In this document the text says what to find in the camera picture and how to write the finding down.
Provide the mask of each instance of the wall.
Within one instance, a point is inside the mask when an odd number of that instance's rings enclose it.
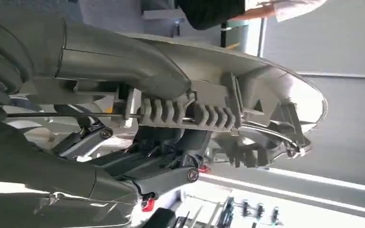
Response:
[[[311,78],[328,100],[328,114],[309,134],[314,150],[275,166],[365,185],[365,79]]]
[[[301,17],[269,19],[263,57],[300,73],[365,76],[365,0],[328,0]]]

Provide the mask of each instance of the white sleeve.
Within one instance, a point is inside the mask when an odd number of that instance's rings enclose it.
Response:
[[[327,0],[292,0],[277,1],[274,5],[278,22],[309,13],[323,5]]]

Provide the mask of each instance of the person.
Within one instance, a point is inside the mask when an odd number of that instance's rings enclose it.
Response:
[[[193,28],[205,30],[228,20],[249,20],[275,16],[277,21],[281,22],[309,13],[322,6],[326,1],[176,0],[176,3],[185,13]]]

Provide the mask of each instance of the screw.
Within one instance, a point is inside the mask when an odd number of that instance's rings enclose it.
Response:
[[[109,138],[111,138],[111,136],[112,136],[112,130],[111,129],[105,128],[105,129],[103,129],[103,131],[101,131],[101,137],[103,139],[109,139]]]

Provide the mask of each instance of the red brake component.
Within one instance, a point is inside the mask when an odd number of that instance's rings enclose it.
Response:
[[[151,212],[154,209],[154,203],[156,201],[154,199],[150,199],[147,201],[146,206],[142,209],[143,212]]]
[[[211,169],[207,165],[202,165],[202,167],[200,167],[198,171],[201,173],[210,173]]]

